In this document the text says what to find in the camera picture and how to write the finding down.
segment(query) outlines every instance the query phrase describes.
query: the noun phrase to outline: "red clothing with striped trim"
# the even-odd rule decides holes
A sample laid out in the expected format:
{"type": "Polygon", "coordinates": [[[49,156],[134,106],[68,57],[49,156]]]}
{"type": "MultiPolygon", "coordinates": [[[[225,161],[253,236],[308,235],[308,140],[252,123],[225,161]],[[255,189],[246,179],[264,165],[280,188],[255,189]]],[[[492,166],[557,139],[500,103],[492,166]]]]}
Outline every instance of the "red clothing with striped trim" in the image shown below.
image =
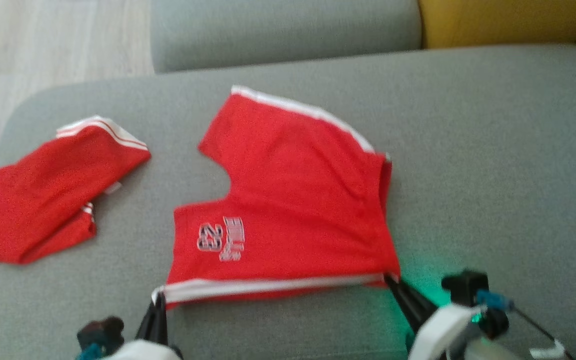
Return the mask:
{"type": "Polygon", "coordinates": [[[221,200],[174,211],[168,303],[259,299],[400,275],[386,224],[391,162],[310,105],[243,87],[199,150],[231,180],[221,200]]]}
{"type": "Polygon", "coordinates": [[[93,237],[90,201],[150,157],[145,143],[94,116],[0,168],[0,262],[28,264],[93,237]]]}

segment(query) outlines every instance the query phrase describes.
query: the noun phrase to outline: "light wood floor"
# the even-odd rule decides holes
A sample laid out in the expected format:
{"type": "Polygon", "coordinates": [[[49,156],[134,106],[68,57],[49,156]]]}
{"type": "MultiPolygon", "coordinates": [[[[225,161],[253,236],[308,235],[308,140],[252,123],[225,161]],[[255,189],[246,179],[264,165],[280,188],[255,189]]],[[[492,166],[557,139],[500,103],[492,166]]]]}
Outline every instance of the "light wood floor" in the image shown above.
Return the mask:
{"type": "Polygon", "coordinates": [[[0,0],[0,134],[57,85],[153,73],[149,0],[0,0]]]}

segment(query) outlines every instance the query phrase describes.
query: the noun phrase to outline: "gray cushion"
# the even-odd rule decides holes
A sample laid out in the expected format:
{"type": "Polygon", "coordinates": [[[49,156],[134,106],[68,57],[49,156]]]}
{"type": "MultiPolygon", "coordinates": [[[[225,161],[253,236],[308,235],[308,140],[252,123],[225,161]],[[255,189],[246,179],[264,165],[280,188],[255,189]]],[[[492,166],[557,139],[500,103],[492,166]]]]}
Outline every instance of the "gray cushion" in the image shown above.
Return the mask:
{"type": "Polygon", "coordinates": [[[154,0],[155,71],[419,49],[416,0],[154,0]]]}
{"type": "MultiPolygon", "coordinates": [[[[437,303],[441,276],[491,288],[576,354],[576,46],[433,50],[175,73],[50,89],[21,105],[0,166],[58,126],[101,114],[153,158],[95,201],[98,235],[28,266],[0,264],[0,359],[68,359],[76,331],[114,314],[136,332],[169,271],[172,212],[229,180],[196,146],[232,84],[329,110],[391,154],[388,223],[403,274],[437,303]]],[[[510,318],[527,356],[544,337],[510,318]]],[[[382,289],[185,305],[171,341],[188,359],[403,359],[407,325],[382,289]]]]}

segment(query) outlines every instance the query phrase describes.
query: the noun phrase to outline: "blue connector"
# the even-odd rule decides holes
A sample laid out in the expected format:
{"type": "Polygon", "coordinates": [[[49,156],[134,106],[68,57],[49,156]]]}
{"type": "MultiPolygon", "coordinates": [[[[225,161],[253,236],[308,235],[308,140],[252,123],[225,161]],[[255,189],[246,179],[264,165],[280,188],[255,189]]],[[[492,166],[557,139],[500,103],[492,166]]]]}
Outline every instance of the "blue connector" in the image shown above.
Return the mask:
{"type": "Polygon", "coordinates": [[[515,308],[515,302],[512,299],[486,290],[477,291],[477,304],[485,305],[490,309],[503,310],[504,312],[509,312],[515,308]]]}

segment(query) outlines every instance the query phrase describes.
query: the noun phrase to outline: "yellow cushion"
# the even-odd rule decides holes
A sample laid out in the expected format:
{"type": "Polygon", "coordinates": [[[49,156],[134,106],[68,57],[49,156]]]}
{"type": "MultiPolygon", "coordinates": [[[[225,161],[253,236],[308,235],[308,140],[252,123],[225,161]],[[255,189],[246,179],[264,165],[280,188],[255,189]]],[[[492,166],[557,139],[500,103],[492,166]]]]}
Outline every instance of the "yellow cushion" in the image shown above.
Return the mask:
{"type": "Polygon", "coordinates": [[[425,48],[572,43],[576,0],[419,0],[425,48]]]}

